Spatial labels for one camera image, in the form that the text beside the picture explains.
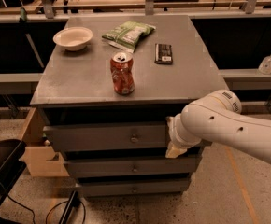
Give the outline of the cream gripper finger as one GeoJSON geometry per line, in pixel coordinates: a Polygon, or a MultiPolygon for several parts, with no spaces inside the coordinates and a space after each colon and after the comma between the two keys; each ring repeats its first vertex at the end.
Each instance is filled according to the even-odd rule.
{"type": "Polygon", "coordinates": [[[186,152],[187,152],[186,148],[178,147],[174,143],[170,142],[167,146],[167,151],[165,153],[165,156],[168,159],[174,159],[186,152]]]}

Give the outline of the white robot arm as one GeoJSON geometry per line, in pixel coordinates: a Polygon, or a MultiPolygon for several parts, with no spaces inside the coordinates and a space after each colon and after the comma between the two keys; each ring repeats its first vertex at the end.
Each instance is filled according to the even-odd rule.
{"type": "Polygon", "coordinates": [[[224,144],[271,164],[271,120],[241,114],[231,91],[218,90],[187,104],[167,119],[169,142],[165,156],[174,159],[201,141],[224,144]]]}

